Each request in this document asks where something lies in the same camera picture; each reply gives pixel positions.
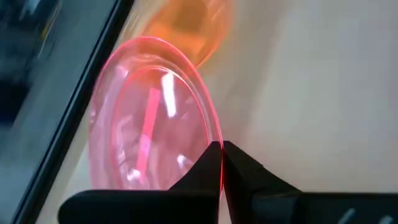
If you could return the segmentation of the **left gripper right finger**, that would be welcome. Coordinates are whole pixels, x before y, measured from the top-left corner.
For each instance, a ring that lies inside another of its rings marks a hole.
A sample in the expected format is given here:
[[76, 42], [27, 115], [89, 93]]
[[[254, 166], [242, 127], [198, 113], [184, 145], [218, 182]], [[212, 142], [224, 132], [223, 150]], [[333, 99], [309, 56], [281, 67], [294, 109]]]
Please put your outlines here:
[[303, 192], [233, 143], [223, 146], [232, 224], [398, 224], [398, 194]]

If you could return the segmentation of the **black table edge trim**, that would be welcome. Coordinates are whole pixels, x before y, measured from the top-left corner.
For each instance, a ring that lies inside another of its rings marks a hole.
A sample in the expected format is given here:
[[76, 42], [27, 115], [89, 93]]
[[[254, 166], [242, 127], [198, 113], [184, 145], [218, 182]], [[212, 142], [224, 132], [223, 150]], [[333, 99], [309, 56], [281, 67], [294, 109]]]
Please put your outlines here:
[[63, 0], [53, 49], [0, 139], [0, 224], [34, 224], [136, 0]]

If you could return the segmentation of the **orange plastic plate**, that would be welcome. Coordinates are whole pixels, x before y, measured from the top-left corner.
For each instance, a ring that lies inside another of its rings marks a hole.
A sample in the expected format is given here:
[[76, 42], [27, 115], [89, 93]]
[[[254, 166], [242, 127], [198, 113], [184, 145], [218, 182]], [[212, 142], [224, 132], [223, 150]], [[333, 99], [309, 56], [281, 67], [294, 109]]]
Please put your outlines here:
[[142, 34], [174, 45], [199, 67], [217, 50], [231, 20], [232, 0], [167, 0]]

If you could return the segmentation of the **pink plastic plate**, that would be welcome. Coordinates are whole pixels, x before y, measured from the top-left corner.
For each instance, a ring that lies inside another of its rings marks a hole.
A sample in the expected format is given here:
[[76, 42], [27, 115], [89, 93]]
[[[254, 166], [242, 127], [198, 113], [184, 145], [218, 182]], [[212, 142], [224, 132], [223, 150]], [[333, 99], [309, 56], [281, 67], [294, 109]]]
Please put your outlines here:
[[141, 36], [107, 59], [90, 101], [94, 189], [167, 190], [223, 136], [196, 66], [165, 40]]

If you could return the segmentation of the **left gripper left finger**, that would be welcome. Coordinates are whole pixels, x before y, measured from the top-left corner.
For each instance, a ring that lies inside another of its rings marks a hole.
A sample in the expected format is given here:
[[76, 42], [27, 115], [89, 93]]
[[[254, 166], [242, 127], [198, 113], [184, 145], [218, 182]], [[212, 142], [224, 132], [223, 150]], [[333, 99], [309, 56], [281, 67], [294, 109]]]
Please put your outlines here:
[[168, 190], [86, 190], [59, 208], [59, 224], [218, 224], [222, 149], [212, 142]]

